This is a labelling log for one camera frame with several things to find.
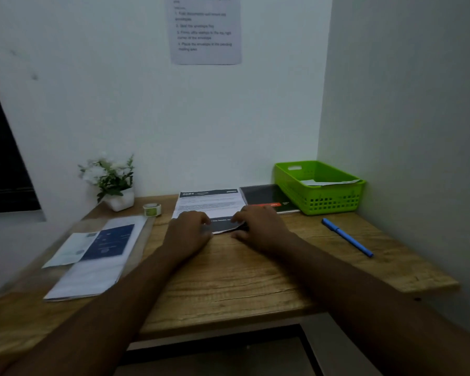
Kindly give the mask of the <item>person's left hand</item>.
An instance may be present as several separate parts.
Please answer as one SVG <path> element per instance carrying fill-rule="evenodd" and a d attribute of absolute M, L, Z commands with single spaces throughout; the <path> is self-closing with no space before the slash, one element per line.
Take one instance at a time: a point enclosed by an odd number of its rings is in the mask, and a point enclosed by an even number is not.
<path fill-rule="evenodd" d="M 160 247 L 160 253 L 164 255 L 167 263 L 178 265 L 194 256 L 207 245 L 195 246 L 189 242 L 188 212 L 182 212 L 177 218 L 169 222 L 165 238 Z"/>

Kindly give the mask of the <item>green plastic basket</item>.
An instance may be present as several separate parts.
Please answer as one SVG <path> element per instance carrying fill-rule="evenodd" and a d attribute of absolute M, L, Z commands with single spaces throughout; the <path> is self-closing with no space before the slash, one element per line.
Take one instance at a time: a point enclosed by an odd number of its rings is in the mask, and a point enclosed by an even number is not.
<path fill-rule="evenodd" d="M 320 161 L 281 162 L 274 165 L 274 181 L 306 215 L 347 213 L 357 210 L 366 181 Z M 354 184 L 310 187 L 301 180 L 349 181 Z"/>

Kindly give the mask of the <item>white paper in basket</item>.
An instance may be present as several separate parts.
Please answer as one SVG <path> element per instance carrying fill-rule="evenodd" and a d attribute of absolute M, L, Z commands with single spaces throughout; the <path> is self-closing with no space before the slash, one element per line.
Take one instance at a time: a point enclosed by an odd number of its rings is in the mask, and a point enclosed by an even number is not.
<path fill-rule="evenodd" d="M 349 181 L 315 181 L 315 180 L 301 180 L 300 183 L 310 187 L 325 187 L 331 185 L 341 185 L 341 184 L 354 184 L 361 182 L 360 179 L 354 179 Z"/>

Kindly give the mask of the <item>black booklet with red label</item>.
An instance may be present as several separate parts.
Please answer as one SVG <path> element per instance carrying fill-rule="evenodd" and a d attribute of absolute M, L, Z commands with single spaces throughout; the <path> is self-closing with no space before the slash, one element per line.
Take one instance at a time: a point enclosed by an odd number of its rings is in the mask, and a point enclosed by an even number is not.
<path fill-rule="evenodd" d="M 269 206 L 277 214 L 301 212 L 276 184 L 245 186 L 240 191 L 246 205 Z"/>

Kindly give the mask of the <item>blue pen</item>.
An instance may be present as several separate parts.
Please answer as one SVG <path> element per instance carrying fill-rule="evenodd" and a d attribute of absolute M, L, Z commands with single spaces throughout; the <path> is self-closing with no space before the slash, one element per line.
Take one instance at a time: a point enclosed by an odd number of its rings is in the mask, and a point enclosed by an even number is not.
<path fill-rule="evenodd" d="M 338 234 L 342 239 L 350 243 L 353 247 L 355 247 L 357 250 L 362 252 L 364 255 L 366 255 L 369 258 L 372 258 L 374 256 L 374 253 L 371 252 L 368 248 L 363 246 L 361 243 L 359 243 L 357 240 L 355 240 L 352 236 L 347 234 L 345 231 L 343 231 L 341 228 L 336 226 L 335 224 L 332 223 L 332 221 L 323 218 L 321 223 L 327 227 L 329 230 L 332 232 Z"/>

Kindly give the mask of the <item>white instruction sheet on wall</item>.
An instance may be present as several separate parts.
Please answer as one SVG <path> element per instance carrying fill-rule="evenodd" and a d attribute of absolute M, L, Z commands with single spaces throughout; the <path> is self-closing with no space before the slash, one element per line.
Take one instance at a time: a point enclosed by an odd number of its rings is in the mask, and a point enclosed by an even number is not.
<path fill-rule="evenodd" d="M 164 1 L 173 64 L 242 63 L 240 0 Z"/>

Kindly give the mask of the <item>white flower plant in pot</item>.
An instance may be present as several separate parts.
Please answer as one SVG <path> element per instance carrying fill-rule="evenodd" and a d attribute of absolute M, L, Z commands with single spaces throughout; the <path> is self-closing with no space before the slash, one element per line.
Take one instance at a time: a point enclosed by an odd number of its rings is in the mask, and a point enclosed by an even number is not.
<path fill-rule="evenodd" d="M 135 203 L 134 155 L 119 161 L 101 155 L 78 165 L 79 177 L 98 189 L 97 203 L 104 202 L 112 211 L 121 212 Z"/>

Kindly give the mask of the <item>dark window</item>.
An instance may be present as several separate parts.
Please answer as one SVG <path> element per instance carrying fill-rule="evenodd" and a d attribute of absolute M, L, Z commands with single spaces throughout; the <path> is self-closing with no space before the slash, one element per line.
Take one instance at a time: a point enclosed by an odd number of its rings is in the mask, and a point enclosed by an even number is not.
<path fill-rule="evenodd" d="M 0 214 L 40 209 L 37 194 L 0 103 Z"/>

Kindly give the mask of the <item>person's right hand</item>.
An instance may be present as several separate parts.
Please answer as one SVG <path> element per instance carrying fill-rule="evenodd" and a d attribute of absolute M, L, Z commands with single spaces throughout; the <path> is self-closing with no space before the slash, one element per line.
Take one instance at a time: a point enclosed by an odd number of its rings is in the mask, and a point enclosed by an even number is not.
<path fill-rule="evenodd" d="M 246 231 L 234 231 L 233 238 L 271 257 L 290 252 L 291 248 L 302 242 L 288 230 L 272 207 L 245 206 L 233 215 L 231 222 L 242 222 L 247 226 Z"/>

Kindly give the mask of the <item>person's right forearm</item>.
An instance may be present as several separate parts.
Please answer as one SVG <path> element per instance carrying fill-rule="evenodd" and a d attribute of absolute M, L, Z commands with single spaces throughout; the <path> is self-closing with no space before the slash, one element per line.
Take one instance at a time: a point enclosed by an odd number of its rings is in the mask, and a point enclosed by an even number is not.
<path fill-rule="evenodd" d="M 275 253 L 383 374 L 470 376 L 470 333 L 293 233 Z"/>

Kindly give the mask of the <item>clear plastic sleeve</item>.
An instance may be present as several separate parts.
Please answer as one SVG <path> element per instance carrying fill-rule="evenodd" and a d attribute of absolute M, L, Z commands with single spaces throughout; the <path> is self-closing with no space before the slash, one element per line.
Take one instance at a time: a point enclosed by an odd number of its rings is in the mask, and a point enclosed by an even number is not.
<path fill-rule="evenodd" d="M 89 219 L 49 249 L 20 281 L 23 291 L 46 291 L 44 301 L 97 296 L 129 272 L 143 253 L 153 218 Z"/>

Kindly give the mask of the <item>dark blue leaflet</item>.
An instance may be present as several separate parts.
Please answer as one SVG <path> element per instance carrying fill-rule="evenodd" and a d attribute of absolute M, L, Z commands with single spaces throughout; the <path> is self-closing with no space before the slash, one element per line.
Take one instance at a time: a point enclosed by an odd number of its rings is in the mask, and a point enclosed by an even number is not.
<path fill-rule="evenodd" d="M 98 260 L 123 254 L 134 225 L 108 228 L 100 231 L 80 261 Z"/>

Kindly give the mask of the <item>white folded paper slip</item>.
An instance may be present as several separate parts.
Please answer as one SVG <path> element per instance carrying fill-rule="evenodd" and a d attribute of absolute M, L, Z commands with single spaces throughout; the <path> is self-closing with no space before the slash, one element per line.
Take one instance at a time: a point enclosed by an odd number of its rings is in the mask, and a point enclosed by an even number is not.
<path fill-rule="evenodd" d="M 72 233 L 42 268 L 72 265 L 80 261 L 99 233 Z"/>

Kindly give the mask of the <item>person's left forearm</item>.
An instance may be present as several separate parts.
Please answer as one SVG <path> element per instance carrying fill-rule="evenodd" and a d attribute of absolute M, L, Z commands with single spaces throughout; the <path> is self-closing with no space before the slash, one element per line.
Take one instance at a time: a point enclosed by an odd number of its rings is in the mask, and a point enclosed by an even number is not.
<path fill-rule="evenodd" d="M 0 376 L 108 376 L 188 255 L 161 246 L 117 285 L 63 322 Z"/>

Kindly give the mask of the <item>white printed document sheet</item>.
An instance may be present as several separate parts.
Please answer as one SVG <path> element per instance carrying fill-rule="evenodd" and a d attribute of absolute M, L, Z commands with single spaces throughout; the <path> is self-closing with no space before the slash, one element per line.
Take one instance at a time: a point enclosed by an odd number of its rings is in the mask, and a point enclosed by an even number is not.
<path fill-rule="evenodd" d="M 210 219 L 208 228 L 213 234 L 227 233 L 244 227 L 245 222 L 231 221 L 244 206 L 239 188 L 187 191 L 179 194 L 172 218 L 177 219 L 181 213 L 191 210 L 203 212 Z"/>

